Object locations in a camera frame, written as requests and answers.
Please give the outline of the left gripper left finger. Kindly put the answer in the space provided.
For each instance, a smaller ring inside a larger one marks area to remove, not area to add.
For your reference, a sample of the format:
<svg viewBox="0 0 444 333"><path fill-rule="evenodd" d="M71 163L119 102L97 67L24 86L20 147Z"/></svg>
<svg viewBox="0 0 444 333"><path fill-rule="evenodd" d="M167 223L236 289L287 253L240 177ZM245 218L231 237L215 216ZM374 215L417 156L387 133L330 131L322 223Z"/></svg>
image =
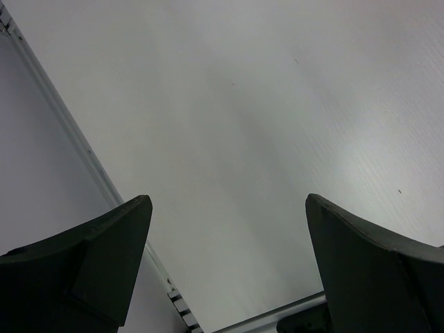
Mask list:
<svg viewBox="0 0 444 333"><path fill-rule="evenodd" d="M1 256L2 332L117 332L125 325L153 205L141 195Z"/></svg>

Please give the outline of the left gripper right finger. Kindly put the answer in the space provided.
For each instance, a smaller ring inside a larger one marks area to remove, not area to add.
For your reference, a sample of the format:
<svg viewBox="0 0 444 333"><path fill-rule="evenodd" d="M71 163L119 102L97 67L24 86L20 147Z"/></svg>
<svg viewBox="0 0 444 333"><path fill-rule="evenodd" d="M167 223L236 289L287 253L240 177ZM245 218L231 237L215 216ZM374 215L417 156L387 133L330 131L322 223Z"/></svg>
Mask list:
<svg viewBox="0 0 444 333"><path fill-rule="evenodd" d="M335 332L442 332L443 249L319 196L307 224Z"/></svg>

